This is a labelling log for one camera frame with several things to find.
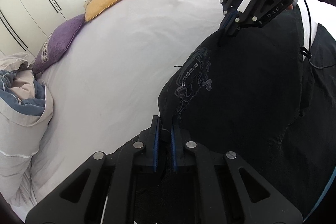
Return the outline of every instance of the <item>purple pillow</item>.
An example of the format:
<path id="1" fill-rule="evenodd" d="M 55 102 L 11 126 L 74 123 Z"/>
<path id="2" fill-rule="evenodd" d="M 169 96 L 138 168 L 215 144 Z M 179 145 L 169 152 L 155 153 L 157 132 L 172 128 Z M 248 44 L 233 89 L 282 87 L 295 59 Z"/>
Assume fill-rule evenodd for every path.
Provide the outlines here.
<path id="1" fill-rule="evenodd" d="M 85 14 L 81 14 L 64 22 L 53 31 L 36 57 L 33 65 L 34 75 L 45 71 L 61 59 L 84 24 Z"/>

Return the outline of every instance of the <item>black cable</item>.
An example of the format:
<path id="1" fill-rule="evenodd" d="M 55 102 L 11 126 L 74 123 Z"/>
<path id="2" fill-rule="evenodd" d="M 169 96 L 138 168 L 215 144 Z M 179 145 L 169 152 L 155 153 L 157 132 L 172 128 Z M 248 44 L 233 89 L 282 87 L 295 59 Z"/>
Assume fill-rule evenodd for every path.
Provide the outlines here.
<path id="1" fill-rule="evenodd" d="M 330 65 L 330 66 L 317 67 L 317 66 L 315 66 L 314 64 L 312 64 L 311 61 L 310 61 L 310 59 L 311 59 L 311 51 L 310 51 L 310 49 L 311 49 L 311 32 L 312 32 L 312 30 L 311 30 L 311 29 L 312 29 L 312 27 L 311 27 L 311 17 L 310 17 L 310 11 L 309 11 L 309 7 L 308 7 L 308 4 L 307 4 L 307 1 L 306 1 L 306 0 L 303 0 L 303 1 L 304 1 L 305 5 L 306 5 L 306 7 L 307 7 L 308 18 L 309 18 L 309 46 L 308 46 L 308 50 L 307 50 L 305 47 L 300 47 L 301 54 L 304 55 L 304 56 L 306 56 L 306 57 L 308 58 L 308 62 L 309 62 L 309 64 L 310 64 L 312 67 L 316 68 L 316 69 L 326 69 L 326 68 L 331 68 L 331 67 L 335 66 L 336 63 L 333 64 L 333 65 Z"/>

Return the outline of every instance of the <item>white bed sheet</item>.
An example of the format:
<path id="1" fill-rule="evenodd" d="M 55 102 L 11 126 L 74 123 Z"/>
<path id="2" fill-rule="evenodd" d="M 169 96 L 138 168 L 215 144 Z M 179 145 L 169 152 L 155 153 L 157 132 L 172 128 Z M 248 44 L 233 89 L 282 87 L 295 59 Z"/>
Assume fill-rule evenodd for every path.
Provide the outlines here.
<path id="1" fill-rule="evenodd" d="M 148 128 L 174 66 L 183 65 L 222 19 L 219 0 L 122 0 L 87 24 L 42 75 L 54 115 L 32 159 L 31 182 L 29 176 L 22 182 L 31 195 L 13 207 L 16 213 L 25 219 L 94 152 L 113 153 Z"/>

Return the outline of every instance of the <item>mattress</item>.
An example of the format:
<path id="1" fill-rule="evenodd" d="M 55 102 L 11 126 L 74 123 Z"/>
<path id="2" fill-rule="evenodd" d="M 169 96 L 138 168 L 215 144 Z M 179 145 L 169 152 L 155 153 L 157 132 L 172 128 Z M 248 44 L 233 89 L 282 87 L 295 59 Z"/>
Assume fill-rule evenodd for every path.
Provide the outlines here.
<path id="1" fill-rule="evenodd" d="M 314 37 L 326 4 L 308 3 L 314 6 Z M 299 6 L 308 47 L 307 10 L 302 0 Z M 327 7 L 329 14 L 335 9 Z M 14 211 L 24 220 L 94 152 L 113 153 L 150 127 L 175 66 L 218 29 L 222 12 L 219 0 L 123 0 L 85 25 L 63 58 L 41 76 L 53 96 L 54 115 Z M 331 33 L 332 23 L 326 20 Z"/>

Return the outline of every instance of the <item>metal screw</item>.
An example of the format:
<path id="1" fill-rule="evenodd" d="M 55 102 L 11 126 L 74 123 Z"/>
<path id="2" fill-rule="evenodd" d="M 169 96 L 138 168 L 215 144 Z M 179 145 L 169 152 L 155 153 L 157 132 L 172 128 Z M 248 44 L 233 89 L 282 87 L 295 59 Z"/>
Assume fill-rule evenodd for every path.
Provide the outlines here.
<path id="1" fill-rule="evenodd" d="M 96 160 L 104 158 L 104 153 L 103 152 L 95 152 L 93 155 L 93 158 Z"/>
<path id="2" fill-rule="evenodd" d="M 195 148 L 197 146 L 197 143 L 196 142 L 187 142 L 187 147 L 188 148 Z"/>
<path id="3" fill-rule="evenodd" d="M 235 159 L 237 157 L 237 154 L 235 152 L 229 151 L 226 153 L 226 157 L 229 159 Z"/>
<path id="4" fill-rule="evenodd" d="M 143 147 L 143 142 L 135 142 L 133 143 L 134 148 L 142 148 Z"/>

